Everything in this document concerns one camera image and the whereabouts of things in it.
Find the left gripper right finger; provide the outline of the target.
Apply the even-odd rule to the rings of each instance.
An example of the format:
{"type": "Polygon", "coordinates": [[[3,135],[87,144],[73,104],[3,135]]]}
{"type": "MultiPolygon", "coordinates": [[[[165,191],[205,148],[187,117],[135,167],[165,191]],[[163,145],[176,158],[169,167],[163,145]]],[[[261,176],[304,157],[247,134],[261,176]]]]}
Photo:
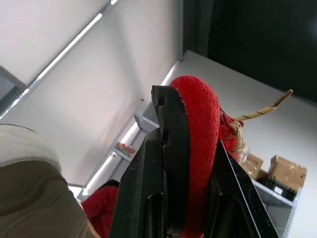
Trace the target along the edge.
{"type": "Polygon", "coordinates": [[[204,227],[206,238],[278,236],[251,178],[217,142],[204,227]]]}

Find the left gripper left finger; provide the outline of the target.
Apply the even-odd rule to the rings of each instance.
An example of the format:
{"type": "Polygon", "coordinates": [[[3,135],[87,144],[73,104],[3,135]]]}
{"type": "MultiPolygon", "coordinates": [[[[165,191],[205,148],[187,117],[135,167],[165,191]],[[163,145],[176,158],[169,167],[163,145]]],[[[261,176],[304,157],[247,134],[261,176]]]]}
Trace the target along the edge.
{"type": "Polygon", "coordinates": [[[155,129],[121,178],[109,237],[163,237],[162,182],[161,135],[155,129]]]}

